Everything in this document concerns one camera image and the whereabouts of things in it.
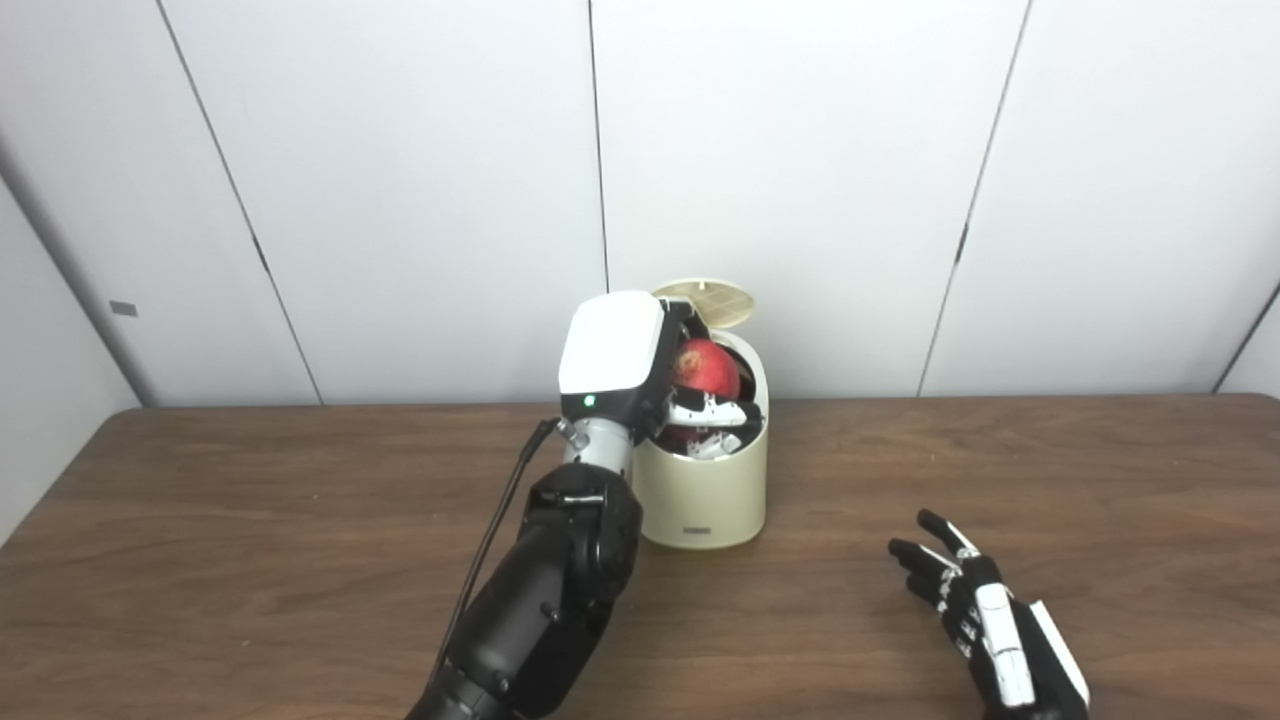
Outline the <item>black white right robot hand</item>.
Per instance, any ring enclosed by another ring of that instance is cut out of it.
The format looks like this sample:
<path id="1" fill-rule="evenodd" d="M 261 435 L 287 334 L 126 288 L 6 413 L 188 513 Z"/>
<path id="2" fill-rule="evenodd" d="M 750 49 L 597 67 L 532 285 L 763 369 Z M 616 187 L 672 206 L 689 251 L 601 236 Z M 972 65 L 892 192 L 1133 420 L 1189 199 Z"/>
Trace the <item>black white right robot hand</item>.
<path id="1" fill-rule="evenodd" d="M 922 509 L 916 524 L 947 552 L 901 538 L 887 550 L 965 659 L 983 716 L 1088 719 L 1091 688 L 1044 603 L 1019 600 L 998 564 L 946 518 Z"/>

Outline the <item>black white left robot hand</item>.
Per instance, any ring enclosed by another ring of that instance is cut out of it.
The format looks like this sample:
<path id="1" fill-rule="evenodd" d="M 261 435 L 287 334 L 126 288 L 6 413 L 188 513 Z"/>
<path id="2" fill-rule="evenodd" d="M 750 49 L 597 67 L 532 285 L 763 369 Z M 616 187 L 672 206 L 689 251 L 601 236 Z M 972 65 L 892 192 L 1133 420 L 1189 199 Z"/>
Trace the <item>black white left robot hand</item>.
<path id="1" fill-rule="evenodd" d="M 666 432 L 692 459 L 745 450 L 763 434 L 765 413 L 742 392 L 744 368 L 691 299 L 643 291 L 589 299 L 559 360 L 566 462 L 623 473 L 636 447 Z"/>

